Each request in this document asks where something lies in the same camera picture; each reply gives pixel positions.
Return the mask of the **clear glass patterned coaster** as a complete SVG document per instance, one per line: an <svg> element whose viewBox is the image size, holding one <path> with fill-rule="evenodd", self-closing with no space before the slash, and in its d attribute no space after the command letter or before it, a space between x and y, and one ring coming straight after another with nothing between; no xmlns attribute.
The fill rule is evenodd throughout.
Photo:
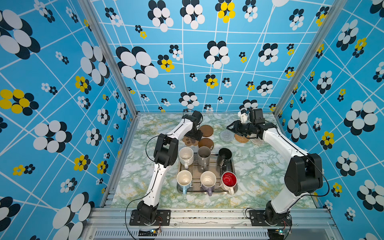
<svg viewBox="0 0 384 240"><path fill-rule="evenodd" d="M250 141L251 141L254 145L257 145L257 146L261 146L261 145L263 145L263 144L265 143L264 140L259 139L259 138L253 138L253 139L250 139Z"/></svg>

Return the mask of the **round brown coaster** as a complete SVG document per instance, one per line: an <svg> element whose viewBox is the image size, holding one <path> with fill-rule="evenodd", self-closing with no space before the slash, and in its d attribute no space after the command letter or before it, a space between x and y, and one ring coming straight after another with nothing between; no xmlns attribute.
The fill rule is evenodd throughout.
<svg viewBox="0 0 384 240"><path fill-rule="evenodd" d="M214 148L214 142L213 140L209 139L209 138L202 138L199 143L198 143L198 146L199 148L201 147L207 147L209 148L210 150L213 150Z"/></svg>
<svg viewBox="0 0 384 240"><path fill-rule="evenodd" d="M199 128L199 130L203 133L203 137L207 138L213 135L214 129L209 125L203 125Z"/></svg>

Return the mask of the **woven rattan coaster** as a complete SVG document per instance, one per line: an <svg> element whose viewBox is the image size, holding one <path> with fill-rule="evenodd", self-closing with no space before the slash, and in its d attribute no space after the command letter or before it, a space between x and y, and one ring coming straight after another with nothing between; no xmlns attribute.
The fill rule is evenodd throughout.
<svg viewBox="0 0 384 240"><path fill-rule="evenodd" d="M235 134L235 140L242 144L245 144L249 141L249 139L247 139L246 137L243 137L237 134Z"/></svg>

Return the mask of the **paw print wooden coaster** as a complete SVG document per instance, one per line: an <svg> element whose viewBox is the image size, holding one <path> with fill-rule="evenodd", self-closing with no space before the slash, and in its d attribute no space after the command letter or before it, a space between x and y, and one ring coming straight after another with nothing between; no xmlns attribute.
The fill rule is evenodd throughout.
<svg viewBox="0 0 384 240"><path fill-rule="evenodd" d="M190 146L197 146L199 144L199 141L195 140L195 139L191 139L189 137L184 137L182 139L183 143L187 146L187 147L190 147Z"/></svg>

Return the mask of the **round brown coaster front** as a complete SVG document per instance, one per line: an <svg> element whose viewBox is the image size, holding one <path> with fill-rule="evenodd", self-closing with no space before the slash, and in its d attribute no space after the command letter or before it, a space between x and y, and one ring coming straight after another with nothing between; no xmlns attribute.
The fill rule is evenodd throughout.
<svg viewBox="0 0 384 240"><path fill-rule="evenodd" d="M201 147L207 147L209 148L210 150L213 150L214 148L214 142L213 140L209 139L209 138L202 138L199 143L198 143L198 146L199 148Z"/></svg>

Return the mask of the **grey silicone round coaster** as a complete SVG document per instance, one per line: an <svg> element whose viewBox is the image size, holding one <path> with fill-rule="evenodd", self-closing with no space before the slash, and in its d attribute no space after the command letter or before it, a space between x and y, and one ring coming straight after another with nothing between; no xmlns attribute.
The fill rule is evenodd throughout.
<svg viewBox="0 0 384 240"><path fill-rule="evenodd" d="M223 142L231 142L232 140L235 139L235 134L232 133L232 132L229 131L229 130L224 130L224 131L221 131L221 132L220 132L220 139L221 139Z"/></svg>

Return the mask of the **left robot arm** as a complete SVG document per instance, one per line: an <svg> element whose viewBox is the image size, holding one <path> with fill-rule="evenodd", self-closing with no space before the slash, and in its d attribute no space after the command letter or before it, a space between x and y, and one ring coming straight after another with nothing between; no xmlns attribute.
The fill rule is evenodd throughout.
<svg viewBox="0 0 384 240"><path fill-rule="evenodd" d="M145 196L138 203L137 211L140 218L146 223L153 223L157 216L160 193L165 176L177 160L179 141L183 137L201 140L203 133L199 126L203 115L199 111L183 114L180 123L166 134L156 136L156 145L153 153L154 172Z"/></svg>

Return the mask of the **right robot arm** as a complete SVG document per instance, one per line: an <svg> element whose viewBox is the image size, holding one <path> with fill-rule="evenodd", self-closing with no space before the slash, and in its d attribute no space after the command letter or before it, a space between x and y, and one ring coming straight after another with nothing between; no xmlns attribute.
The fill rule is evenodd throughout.
<svg viewBox="0 0 384 240"><path fill-rule="evenodd" d="M245 138L254 135L288 162L284 188L266 205L265 221L275 226L289 216L290 209L301 198L323 187L322 159L290 141L275 124L265 120L261 109L241 110L238 116L239 120L227 126L229 131Z"/></svg>

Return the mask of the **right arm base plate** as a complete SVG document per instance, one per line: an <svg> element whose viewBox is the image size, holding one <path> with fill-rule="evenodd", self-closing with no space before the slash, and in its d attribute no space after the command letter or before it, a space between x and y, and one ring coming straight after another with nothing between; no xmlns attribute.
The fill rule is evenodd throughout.
<svg viewBox="0 0 384 240"><path fill-rule="evenodd" d="M254 227L290 227L292 217L288 213L277 214L269 210L249 210L247 217Z"/></svg>

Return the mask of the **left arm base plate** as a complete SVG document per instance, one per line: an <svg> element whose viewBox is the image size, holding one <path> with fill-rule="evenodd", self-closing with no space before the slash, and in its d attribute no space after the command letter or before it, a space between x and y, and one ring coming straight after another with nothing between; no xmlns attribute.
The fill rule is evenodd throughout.
<svg viewBox="0 0 384 240"><path fill-rule="evenodd" d="M171 210L157 210L149 215L133 210L130 217L130 226L169 226Z"/></svg>

